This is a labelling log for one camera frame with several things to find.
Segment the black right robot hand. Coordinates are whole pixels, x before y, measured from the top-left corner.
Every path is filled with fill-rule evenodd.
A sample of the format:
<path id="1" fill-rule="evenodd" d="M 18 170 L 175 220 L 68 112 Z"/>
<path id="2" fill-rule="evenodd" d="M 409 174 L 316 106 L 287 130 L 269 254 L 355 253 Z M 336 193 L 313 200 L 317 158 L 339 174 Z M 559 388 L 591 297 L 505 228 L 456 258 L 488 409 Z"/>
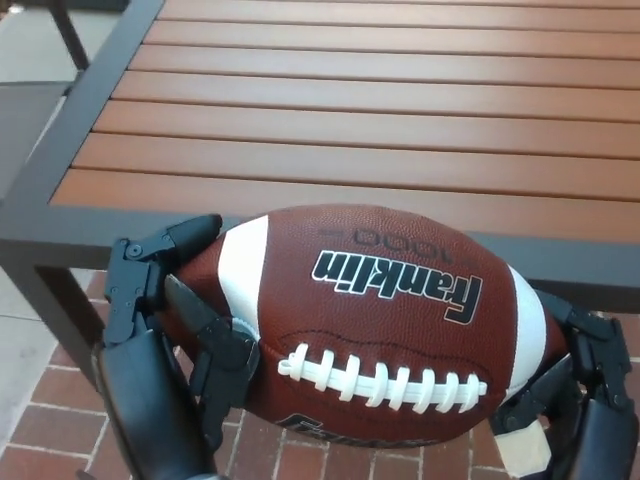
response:
<path id="1" fill-rule="evenodd" d="M 639 419 L 621 323 L 546 292 L 568 351 L 490 417 L 507 473 L 518 479 L 628 479 Z"/>

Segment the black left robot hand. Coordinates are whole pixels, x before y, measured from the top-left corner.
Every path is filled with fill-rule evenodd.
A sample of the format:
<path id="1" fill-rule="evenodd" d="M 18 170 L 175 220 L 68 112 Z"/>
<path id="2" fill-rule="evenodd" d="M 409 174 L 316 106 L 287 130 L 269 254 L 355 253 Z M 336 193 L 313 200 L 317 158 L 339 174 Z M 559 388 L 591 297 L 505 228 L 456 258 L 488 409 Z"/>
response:
<path id="1" fill-rule="evenodd" d="M 175 271 L 213 243 L 217 214 L 195 217 L 111 250 L 107 325 L 92 369 L 119 449 L 136 479 L 217 479 L 222 424 L 244 405 L 260 360 L 258 334 L 224 317 Z M 190 376 L 173 354 L 159 312 L 173 305 L 199 344 Z"/>

